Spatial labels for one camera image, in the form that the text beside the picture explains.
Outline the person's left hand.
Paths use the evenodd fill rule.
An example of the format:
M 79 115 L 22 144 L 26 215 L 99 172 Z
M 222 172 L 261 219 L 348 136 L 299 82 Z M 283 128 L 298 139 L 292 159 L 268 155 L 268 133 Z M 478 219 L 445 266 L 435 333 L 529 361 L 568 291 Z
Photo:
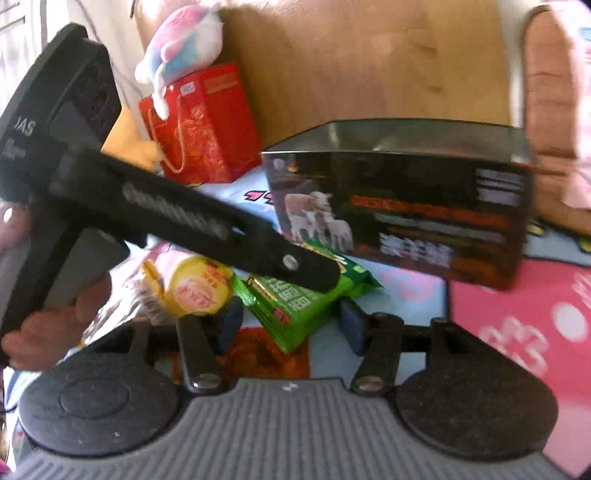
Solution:
M 111 294 L 109 274 L 81 291 L 72 305 L 28 316 L 17 331 L 7 333 L 1 347 L 14 370 L 46 371 L 78 346 Z

